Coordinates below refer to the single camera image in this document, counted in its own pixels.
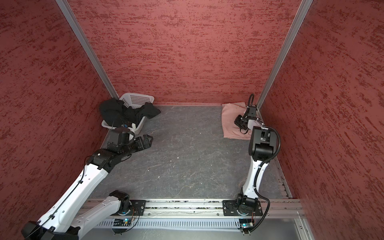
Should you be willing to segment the pink shorts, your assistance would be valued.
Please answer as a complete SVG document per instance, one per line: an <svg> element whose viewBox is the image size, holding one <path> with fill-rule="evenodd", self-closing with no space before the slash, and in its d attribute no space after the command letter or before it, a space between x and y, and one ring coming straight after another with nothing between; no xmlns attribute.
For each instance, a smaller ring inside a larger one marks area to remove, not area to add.
<svg viewBox="0 0 384 240"><path fill-rule="evenodd" d="M252 131L245 133L245 130L235 125L238 115L243 115L246 111L244 102L222 104L222 129L223 137L236 140L250 140Z"/></svg>

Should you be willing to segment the black shorts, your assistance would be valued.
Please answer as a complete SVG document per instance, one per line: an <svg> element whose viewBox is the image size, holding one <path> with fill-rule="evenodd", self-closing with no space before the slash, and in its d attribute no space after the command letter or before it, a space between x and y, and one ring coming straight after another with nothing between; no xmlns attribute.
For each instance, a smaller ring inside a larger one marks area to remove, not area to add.
<svg viewBox="0 0 384 240"><path fill-rule="evenodd" d="M138 126L146 117L152 119L161 111L152 103L145 103L140 108L126 107L121 100L110 99L103 101L99 106L100 114L110 127L121 127L122 125L135 124Z"/></svg>

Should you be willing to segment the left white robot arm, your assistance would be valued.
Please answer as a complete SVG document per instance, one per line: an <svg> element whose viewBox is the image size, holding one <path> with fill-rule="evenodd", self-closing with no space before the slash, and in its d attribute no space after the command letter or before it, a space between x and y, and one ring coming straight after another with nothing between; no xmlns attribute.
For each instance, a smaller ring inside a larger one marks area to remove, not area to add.
<svg viewBox="0 0 384 240"><path fill-rule="evenodd" d="M115 190L100 204L77 216L88 197L114 169L137 153L152 146L153 137L136 137L121 129L110 138L107 147L86 157L82 172L62 197L36 222L29 221L21 233L26 240L80 240L86 233L111 215L139 220L145 201L132 201L127 193Z"/></svg>

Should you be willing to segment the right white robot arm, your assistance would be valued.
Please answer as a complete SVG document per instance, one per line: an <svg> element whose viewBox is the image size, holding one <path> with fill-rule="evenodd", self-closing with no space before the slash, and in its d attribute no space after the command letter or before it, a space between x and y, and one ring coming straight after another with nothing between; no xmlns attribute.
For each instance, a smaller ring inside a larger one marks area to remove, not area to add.
<svg viewBox="0 0 384 240"><path fill-rule="evenodd" d="M236 209L240 216L255 214L260 216L262 210L259 200L260 185L264 172L281 148L281 139L278 132L267 127L259 118L237 116L235 125L241 130L251 130L249 142L250 169L242 192L238 194Z"/></svg>

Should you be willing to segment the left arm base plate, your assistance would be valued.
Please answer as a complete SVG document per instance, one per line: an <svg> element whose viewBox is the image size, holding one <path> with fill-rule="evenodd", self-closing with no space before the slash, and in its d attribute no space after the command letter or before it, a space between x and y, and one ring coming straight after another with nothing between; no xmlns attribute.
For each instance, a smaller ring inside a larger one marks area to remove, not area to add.
<svg viewBox="0 0 384 240"><path fill-rule="evenodd" d="M124 200L121 202L119 211L117 212L120 216L143 216L146 200Z"/></svg>

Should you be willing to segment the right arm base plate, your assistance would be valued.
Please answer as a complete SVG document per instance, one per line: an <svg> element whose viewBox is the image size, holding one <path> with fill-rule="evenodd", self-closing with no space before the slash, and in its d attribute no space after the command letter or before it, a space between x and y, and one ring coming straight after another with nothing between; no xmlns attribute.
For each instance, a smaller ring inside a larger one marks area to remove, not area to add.
<svg viewBox="0 0 384 240"><path fill-rule="evenodd" d="M239 216L239 217L261 217L263 210L260 201L256 199L246 199L246 201L238 200L223 200L224 216Z"/></svg>

